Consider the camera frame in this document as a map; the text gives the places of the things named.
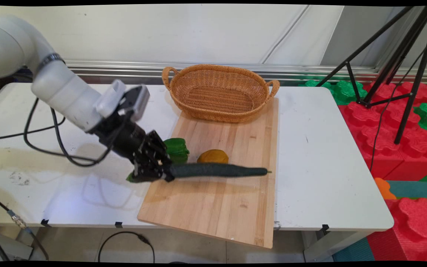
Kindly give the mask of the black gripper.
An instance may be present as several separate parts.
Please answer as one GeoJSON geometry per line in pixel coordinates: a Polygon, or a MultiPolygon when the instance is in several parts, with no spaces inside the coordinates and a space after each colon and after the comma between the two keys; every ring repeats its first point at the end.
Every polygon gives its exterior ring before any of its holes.
{"type": "Polygon", "coordinates": [[[163,165],[172,164],[166,145],[155,130],[146,132],[134,123],[133,116],[134,111],[116,113],[103,119],[90,133],[111,151],[132,161],[134,184],[166,180],[163,165]]]}

